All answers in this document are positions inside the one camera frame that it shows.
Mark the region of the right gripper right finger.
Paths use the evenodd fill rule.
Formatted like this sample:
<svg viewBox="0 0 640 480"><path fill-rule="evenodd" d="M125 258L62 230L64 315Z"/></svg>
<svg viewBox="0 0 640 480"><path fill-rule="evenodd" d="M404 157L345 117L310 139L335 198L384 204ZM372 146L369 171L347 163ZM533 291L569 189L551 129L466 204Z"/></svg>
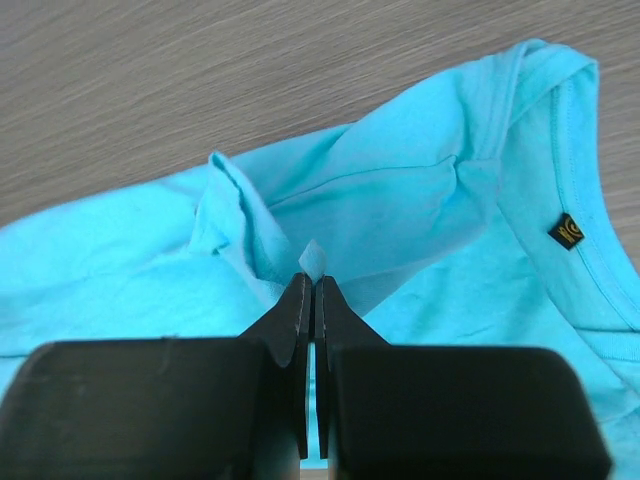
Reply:
<svg viewBox="0 0 640 480"><path fill-rule="evenodd" d="M336 281L314 294L319 452L335 479L605 479L570 365L543 348L394 346Z"/></svg>

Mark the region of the cyan t shirt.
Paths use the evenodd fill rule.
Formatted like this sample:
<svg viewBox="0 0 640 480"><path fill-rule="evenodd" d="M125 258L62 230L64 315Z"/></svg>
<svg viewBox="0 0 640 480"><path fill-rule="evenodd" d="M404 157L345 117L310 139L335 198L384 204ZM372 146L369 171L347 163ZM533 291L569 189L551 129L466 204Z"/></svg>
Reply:
<svg viewBox="0 0 640 480"><path fill-rule="evenodd" d="M396 344L539 346L639 475L639 277L599 179L597 62L529 40L363 118L1 230L1 382L57 340L234 336L297 271Z"/></svg>

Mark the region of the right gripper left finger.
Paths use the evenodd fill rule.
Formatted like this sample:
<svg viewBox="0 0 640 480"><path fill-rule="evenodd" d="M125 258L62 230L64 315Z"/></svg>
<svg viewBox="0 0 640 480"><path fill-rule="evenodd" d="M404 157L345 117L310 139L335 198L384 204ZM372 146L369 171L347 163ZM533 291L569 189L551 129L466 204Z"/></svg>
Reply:
<svg viewBox="0 0 640 480"><path fill-rule="evenodd" d="M296 479L312 283L236 337L51 342L1 404L5 479Z"/></svg>

